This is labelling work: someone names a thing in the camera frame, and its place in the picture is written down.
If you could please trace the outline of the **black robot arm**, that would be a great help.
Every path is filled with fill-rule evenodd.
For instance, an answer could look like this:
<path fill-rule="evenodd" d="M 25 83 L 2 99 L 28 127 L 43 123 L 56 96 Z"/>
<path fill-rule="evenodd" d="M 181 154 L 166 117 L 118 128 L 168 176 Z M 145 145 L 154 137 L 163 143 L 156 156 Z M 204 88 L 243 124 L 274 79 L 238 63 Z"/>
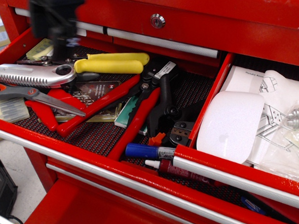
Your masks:
<path fill-rule="evenodd" d="M 53 45 L 52 61 L 65 63 L 79 45 L 76 9 L 85 0 L 29 0 L 32 33 Z"/>

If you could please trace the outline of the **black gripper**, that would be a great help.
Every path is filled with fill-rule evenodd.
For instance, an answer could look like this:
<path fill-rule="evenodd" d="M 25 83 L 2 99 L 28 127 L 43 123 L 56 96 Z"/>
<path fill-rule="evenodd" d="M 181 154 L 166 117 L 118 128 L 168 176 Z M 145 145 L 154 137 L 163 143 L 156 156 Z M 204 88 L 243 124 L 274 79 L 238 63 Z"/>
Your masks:
<path fill-rule="evenodd" d="M 53 45 L 53 62 L 65 62 L 73 56 L 80 38 L 77 36 L 77 29 L 74 26 L 56 26 L 50 29 L 50 37 Z"/>

